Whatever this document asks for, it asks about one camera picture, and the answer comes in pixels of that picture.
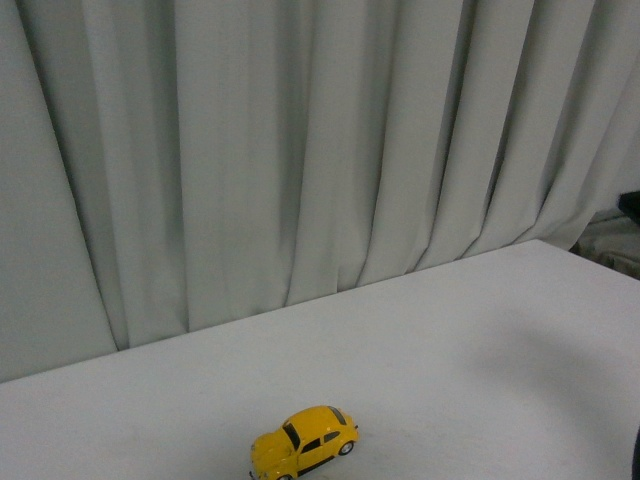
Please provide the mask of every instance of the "volkswagen beetle model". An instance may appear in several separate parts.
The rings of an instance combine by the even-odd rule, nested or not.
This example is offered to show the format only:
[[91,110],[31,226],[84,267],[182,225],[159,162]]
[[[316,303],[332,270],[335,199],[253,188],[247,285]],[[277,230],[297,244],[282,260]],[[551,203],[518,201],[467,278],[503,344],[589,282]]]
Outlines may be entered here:
[[311,407],[258,437],[251,446],[251,461],[257,480],[292,480],[348,454],[358,439],[358,426],[342,410]]

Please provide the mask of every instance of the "white curtain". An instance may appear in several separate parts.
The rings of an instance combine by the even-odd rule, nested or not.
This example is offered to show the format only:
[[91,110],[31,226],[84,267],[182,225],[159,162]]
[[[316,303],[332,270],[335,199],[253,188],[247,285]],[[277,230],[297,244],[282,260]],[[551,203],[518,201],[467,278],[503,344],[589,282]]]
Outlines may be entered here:
[[640,132],[640,2],[0,0],[0,380],[514,242]]

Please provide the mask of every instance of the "table surface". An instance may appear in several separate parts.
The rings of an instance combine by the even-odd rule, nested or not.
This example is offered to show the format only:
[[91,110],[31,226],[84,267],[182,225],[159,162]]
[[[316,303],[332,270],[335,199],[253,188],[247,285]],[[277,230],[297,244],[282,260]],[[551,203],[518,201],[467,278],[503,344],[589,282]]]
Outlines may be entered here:
[[527,242],[0,385],[0,478],[246,480],[307,406],[314,479],[630,478],[640,282]]

